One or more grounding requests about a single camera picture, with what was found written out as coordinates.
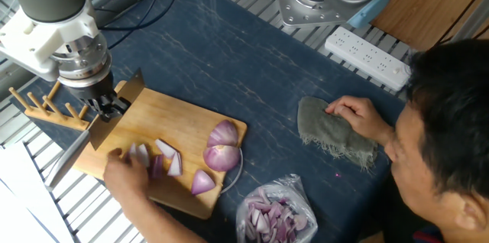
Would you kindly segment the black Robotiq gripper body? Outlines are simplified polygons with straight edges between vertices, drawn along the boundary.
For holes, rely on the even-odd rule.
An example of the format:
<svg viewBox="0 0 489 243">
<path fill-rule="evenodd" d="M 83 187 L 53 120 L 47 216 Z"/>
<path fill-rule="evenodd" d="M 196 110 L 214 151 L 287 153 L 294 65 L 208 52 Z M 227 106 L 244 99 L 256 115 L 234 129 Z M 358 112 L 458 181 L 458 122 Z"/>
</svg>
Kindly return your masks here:
<svg viewBox="0 0 489 243">
<path fill-rule="evenodd" d="M 113 103 L 113 74 L 109 72 L 101 81 L 92 86 L 67 87 L 70 93 L 91 108 L 105 108 Z"/>
</svg>

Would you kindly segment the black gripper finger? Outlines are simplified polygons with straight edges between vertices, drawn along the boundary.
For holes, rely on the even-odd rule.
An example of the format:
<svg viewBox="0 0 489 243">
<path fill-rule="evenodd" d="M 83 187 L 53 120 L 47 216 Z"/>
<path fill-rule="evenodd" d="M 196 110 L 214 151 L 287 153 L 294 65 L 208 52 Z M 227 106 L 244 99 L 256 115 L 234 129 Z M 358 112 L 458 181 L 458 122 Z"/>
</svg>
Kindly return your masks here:
<svg viewBox="0 0 489 243">
<path fill-rule="evenodd" d="M 109 122 L 112 119 L 112 102 L 110 99 L 91 99 L 90 104 L 104 122 Z"/>
<path fill-rule="evenodd" d="M 111 97 L 111 102 L 109 104 L 108 117 L 116 118 L 118 116 L 122 116 L 126 113 L 130 106 L 131 103 L 127 99 L 113 96 Z"/>
</svg>

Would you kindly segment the person's left hand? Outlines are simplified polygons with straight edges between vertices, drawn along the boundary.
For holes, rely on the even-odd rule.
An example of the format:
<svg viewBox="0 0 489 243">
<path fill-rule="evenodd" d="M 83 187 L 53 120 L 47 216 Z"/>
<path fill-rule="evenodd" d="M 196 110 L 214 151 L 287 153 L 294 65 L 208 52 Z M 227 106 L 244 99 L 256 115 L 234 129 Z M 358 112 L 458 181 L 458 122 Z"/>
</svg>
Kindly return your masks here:
<svg viewBox="0 0 489 243">
<path fill-rule="evenodd" d="M 123 155 L 120 148 L 108 153 L 103 180 L 109 192 L 121 204 L 147 198 L 146 167 L 136 155 Z"/>
</svg>

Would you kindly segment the person's right hand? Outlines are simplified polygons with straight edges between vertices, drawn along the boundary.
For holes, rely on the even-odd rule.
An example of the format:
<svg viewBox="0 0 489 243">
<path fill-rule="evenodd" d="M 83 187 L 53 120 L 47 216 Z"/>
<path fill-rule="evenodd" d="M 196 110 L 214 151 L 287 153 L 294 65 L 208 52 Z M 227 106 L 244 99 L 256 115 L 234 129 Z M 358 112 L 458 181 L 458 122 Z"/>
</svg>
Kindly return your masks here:
<svg viewBox="0 0 489 243">
<path fill-rule="evenodd" d="M 340 115 L 359 135 L 381 146 L 385 146 L 394 133 L 394 129 L 382 119 L 370 99 L 342 96 L 330 103 L 325 112 Z"/>
</svg>

